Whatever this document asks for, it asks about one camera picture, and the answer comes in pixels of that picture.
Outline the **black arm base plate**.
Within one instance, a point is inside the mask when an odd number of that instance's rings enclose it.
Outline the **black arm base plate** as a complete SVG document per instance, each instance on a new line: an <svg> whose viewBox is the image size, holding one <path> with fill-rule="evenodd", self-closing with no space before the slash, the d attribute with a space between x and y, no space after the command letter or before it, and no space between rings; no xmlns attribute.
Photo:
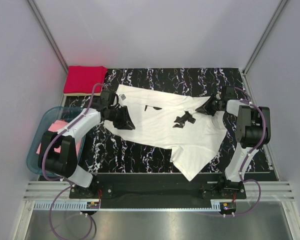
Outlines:
<svg viewBox="0 0 300 240"><path fill-rule="evenodd" d="M69 197L198 206L200 202L218 199L245 200L247 194L242 182L231 183L221 173L199 173L191 181L181 173L99 173L96 188L89 190L76 186L70 190Z"/></svg>

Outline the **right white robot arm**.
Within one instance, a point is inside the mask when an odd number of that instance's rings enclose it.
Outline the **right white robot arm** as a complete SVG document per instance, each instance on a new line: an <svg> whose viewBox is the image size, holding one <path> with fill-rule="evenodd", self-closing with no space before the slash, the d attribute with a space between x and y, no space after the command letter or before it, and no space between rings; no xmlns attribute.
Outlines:
<svg viewBox="0 0 300 240"><path fill-rule="evenodd" d="M235 192L235 186L231 182L244 182L251 160L271 139L270 109L253 104L251 97L238 87L223 86L220 93L210 96L195 111L220 120L223 113L236 116L237 145L229 165L224 170L227 181L217 185L218 195L229 198Z"/></svg>

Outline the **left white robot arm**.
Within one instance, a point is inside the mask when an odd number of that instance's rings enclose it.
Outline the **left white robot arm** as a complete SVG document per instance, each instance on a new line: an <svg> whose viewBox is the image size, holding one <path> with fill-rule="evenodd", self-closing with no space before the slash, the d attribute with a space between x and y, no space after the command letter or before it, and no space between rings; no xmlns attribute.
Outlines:
<svg viewBox="0 0 300 240"><path fill-rule="evenodd" d="M128 107L119 103L119 94L105 90L65 127L47 130L41 138L38 166L48 181L64 180L80 187L87 198L98 193L96 177L78 164L77 144L94 127L110 121L118 130L135 130Z"/></svg>

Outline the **white t shirt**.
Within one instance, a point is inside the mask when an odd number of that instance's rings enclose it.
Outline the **white t shirt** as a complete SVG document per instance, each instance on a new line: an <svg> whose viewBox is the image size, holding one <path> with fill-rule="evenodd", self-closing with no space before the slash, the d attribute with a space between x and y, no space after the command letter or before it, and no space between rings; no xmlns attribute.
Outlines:
<svg viewBox="0 0 300 240"><path fill-rule="evenodd" d="M224 112L196 112L208 97L191 97L120 84L119 103L126 106L134 130L104 127L125 141L171 150L170 162L188 181L217 155L227 134Z"/></svg>

